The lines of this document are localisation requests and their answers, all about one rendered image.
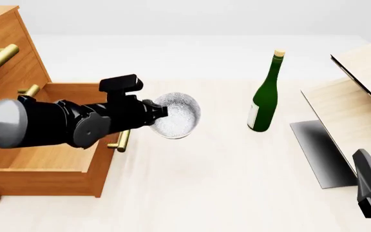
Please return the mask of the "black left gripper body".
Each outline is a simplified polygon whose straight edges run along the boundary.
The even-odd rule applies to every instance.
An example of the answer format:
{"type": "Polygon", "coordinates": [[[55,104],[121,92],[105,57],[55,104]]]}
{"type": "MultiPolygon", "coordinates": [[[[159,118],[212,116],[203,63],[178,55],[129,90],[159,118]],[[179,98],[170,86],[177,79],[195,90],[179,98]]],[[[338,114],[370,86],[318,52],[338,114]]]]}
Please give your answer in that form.
{"type": "Polygon", "coordinates": [[[145,116],[144,116],[145,120],[147,121],[149,119],[153,119],[153,106],[155,105],[154,102],[152,102],[152,100],[149,100],[149,99],[144,99],[141,101],[141,103],[145,111],[145,116]]]}

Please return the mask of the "open wooden drawer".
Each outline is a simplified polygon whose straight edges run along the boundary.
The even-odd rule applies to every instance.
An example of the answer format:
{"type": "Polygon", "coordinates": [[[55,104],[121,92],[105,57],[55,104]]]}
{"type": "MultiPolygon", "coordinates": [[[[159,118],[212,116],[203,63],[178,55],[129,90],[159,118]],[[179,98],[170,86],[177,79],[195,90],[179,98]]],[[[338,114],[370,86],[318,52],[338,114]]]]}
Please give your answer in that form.
{"type": "Polygon", "coordinates": [[[0,195],[100,197],[113,158],[108,135],[84,150],[67,144],[0,149],[0,195]]]}

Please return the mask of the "wooden cabinet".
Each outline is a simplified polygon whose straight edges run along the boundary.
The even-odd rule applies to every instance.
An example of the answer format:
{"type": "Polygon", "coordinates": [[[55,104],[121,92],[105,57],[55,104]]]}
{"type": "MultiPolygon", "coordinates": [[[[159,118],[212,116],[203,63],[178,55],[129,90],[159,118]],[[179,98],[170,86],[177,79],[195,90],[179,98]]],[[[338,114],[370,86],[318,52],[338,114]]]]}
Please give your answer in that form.
{"type": "MultiPolygon", "coordinates": [[[[17,98],[17,91],[33,84],[44,87],[51,79],[16,6],[0,6],[0,48],[11,44],[19,51],[0,67],[0,100],[17,98]]],[[[0,149],[0,199],[3,195],[41,195],[39,172],[47,171],[51,146],[0,149]]]]}

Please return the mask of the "pale wooden rack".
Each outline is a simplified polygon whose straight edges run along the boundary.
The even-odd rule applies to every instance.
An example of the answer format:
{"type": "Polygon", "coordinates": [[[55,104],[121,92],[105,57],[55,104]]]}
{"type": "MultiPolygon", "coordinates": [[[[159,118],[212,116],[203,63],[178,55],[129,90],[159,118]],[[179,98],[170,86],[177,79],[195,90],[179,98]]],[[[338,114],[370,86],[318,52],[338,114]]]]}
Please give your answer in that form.
{"type": "Polygon", "coordinates": [[[353,154],[371,155],[371,44],[331,59],[347,76],[302,89],[317,119],[290,124],[322,189],[355,186],[353,154]]]}

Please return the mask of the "green wine bottle with cork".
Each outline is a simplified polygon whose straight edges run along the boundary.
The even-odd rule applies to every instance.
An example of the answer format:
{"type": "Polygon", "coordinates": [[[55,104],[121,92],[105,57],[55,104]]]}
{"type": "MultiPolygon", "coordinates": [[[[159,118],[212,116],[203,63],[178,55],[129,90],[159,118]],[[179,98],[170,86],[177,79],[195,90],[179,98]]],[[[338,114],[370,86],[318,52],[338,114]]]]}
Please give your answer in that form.
{"type": "Polygon", "coordinates": [[[264,132],[271,125],[278,104],[277,80],[285,55],[284,50],[275,50],[266,79],[251,101],[247,125],[252,131],[264,132]]]}

